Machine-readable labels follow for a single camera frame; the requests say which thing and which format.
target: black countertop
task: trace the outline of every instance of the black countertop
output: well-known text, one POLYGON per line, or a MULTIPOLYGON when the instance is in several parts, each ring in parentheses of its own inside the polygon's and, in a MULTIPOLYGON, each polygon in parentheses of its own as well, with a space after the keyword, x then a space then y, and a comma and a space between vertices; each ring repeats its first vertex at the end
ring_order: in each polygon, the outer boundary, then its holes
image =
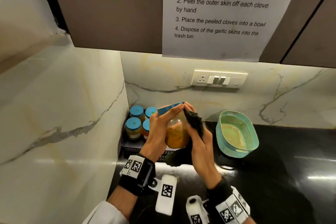
MULTIPOLYGON (((336 223, 336 130, 254 125, 259 147, 243 159, 224 157, 213 132, 215 162, 262 223, 336 223)), ((108 196, 115 189, 126 163, 122 151, 108 196)), ((189 165, 156 163, 157 178, 178 177, 172 216, 155 212, 157 193, 139 197, 130 223, 189 223, 187 198, 206 197, 205 186, 189 165)))

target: glass jar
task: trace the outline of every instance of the glass jar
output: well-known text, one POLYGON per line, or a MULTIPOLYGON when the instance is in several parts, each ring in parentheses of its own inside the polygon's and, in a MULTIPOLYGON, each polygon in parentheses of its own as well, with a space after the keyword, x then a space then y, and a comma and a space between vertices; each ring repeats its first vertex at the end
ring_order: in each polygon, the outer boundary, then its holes
POLYGON ((126 121, 126 133, 131 140, 137 140, 141 136, 141 120, 137 117, 126 121))
POLYGON ((156 111, 157 111, 156 107, 148 107, 145 111, 146 119, 149 119, 149 117, 152 114, 156 113, 156 111))
POLYGON ((129 116, 139 118, 141 123, 146 119, 144 109, 139 105, 132 106, 131 109, 129 109, 129 116))
MULTIPOLYGON (((157 110, 158 115, 163 115, 172 107, 175 107, 183 102, 173 104, 170 106, 162 107, 157 110)), ((174 119, 167 125, 166 144, 169 148, 178 149, 187 146, 190 141, 190 136, 187 131, 186 124, 188 123, 184 112, 180 112, 174 119)))
POLYGON ((149 120, 145 120, 142 124, 142 135, 147 141, 148 136, 149 136, 149 120))

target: sleeve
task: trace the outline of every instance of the sleeve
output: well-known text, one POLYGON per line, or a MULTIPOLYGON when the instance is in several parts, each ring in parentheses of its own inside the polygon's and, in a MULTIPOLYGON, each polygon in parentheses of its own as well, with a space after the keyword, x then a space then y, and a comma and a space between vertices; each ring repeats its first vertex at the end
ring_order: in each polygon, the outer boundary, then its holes
POLYGON ((82 224, 128 224, 128 220, 114 205, 99 203, 82 224))

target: instruction sheet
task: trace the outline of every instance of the instruction sheet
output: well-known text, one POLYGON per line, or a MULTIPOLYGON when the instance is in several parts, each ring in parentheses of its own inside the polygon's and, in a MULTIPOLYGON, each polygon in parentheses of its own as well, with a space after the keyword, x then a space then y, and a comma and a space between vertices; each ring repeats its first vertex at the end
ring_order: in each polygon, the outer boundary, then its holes
POLYGON ((163 0, 162 54, 257 62, 291 0, 163 0))

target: dark green cloth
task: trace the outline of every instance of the dark green cloth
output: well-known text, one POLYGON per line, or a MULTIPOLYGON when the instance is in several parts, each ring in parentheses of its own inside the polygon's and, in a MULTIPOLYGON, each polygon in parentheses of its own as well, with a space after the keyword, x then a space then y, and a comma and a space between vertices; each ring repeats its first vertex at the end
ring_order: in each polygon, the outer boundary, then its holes
MULTIPOLYGON (((196 129, 199 134, 199 137, 203 139, 204 126, 202 118, 198 116, 198 114, 195 112, 187 111, 186 109, 183 109, 183 111, 190 126, 196 129)), ((192 148, 193 148, 193 142, 190 140, 186 147, 167 154, 165 158, 166 164, 170 165, 171 167, 178 167, 182 164, 192 165, 193 164, 191 161, 192 148)))

